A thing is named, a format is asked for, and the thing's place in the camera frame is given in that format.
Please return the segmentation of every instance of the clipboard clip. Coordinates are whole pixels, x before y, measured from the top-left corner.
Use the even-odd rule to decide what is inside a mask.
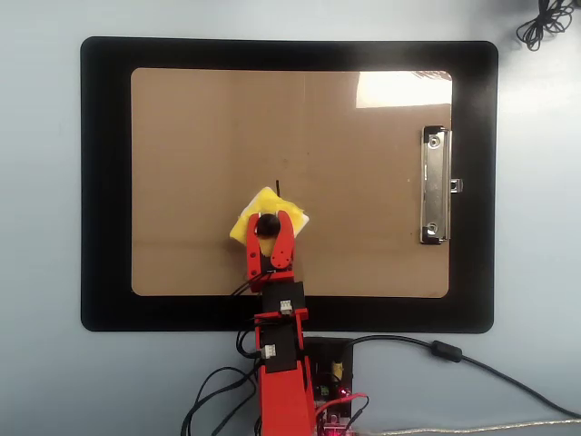
[[[449,239],[450,195],[463,189],[451,178],[452,132],[441,125],[424,127],[421,145],[421,214],[419,241],[440,245]]]

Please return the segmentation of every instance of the cable ferrite bead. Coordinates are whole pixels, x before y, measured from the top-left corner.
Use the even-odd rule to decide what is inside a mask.
[[[449,343],[434,341],[430,347],[432,354],[451,362],[462,362],[462,349]]]

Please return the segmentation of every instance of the table surface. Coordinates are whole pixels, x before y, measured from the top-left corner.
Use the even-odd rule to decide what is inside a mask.
[[[205,375],[218,366],[246,363],[236,355],[231,333],[91,333],[80,323],[79,47],[90,35],[495,43],[496,322],[486,334],[438,339],[581,411],[576,233],[581,12],[565,34],[530,53],[513,34],[536,14],[536,4],[6,4],[0,14],[0,433],[177,434]],[[361,427],[472,427],[562,418],[475,368],[435,361],[406,344],[361,344],[355,365],[355,387],[371,398]],[[242,395],[209,403],[195,422],[198,434],[209,434]],[[257,414],[256,405],[248,406],[223,434],[251,434]]]

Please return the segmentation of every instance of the cardboard surface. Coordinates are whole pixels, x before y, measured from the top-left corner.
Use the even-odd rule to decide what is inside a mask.
[[[408,74],[422,86],[406,84],[397,104],[449,80]],[[365,107],[363,75],[136,70],[133,290],[229,294],[246,280],[229,231],[278,179],[310,217],[295,255],[307,294],[445,295],[448,244],[419,243],[420,139],[425,125],[450,127],[451,106],[380,107],[378,90]],[[383,80],[387,106],[394,80]]]

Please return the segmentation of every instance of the circuit board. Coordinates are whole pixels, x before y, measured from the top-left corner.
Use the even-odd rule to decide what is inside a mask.
[[[345,345],[350,339],[306,337],[305,352],[310,358],[310,376],[315,404],[320,407],[326,402],[340,399],[352,393],[353,349]],[[345,425],[351,417],[349,402],[336,404],[327,409],[318,420],[319,436],[350,436]]]

